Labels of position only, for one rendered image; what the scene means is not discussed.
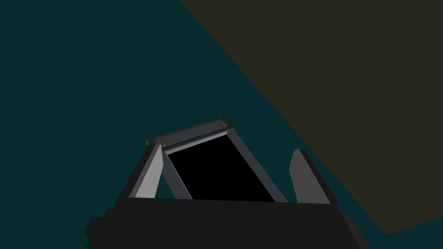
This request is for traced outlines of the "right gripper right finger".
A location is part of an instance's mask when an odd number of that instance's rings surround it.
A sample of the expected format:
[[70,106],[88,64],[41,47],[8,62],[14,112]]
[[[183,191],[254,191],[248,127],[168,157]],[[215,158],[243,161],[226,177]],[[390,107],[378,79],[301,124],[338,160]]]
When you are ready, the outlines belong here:
[[289,173],[299,203],[330,204],[301,150],[294,150]]

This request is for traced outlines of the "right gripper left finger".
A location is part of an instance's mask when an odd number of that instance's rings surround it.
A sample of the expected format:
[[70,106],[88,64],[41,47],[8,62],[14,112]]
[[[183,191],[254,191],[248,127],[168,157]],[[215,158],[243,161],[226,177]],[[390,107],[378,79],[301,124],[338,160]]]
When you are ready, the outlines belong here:
[[119,195],[119,199],[154,198],[163,165],[161,146],[159,144],[148,145]]

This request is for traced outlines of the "dark grey framed black panel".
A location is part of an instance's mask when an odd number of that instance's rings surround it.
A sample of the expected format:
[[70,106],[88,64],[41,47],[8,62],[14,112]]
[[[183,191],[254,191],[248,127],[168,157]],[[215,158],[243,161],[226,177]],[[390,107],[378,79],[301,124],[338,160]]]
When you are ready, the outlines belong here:
[[241,158],[245,160],[245,163],[251,168],[252,172],[258,178],[260,183],[263,184],[263,187],[273,200],[275,202],[287,202],[287,199],[265,172],[264,168],[251,153],[250,149],[248,149],[246,144],[239,137],[233,124],[226,117],[220,117],[175,131],[150,136],[146,138],[146,145],[158,144],[162,149],[165,164],[163,166],[163,170],[165,171],[164,178],[174,197],[178,199],[192,199],[192,196],[180,178],[180,175],[177,172],[172,173],[173,171],[176,171],[176,167],[171,162],[169,156],[173,153],[224,136],[226,136],[233,144],[241,155]]

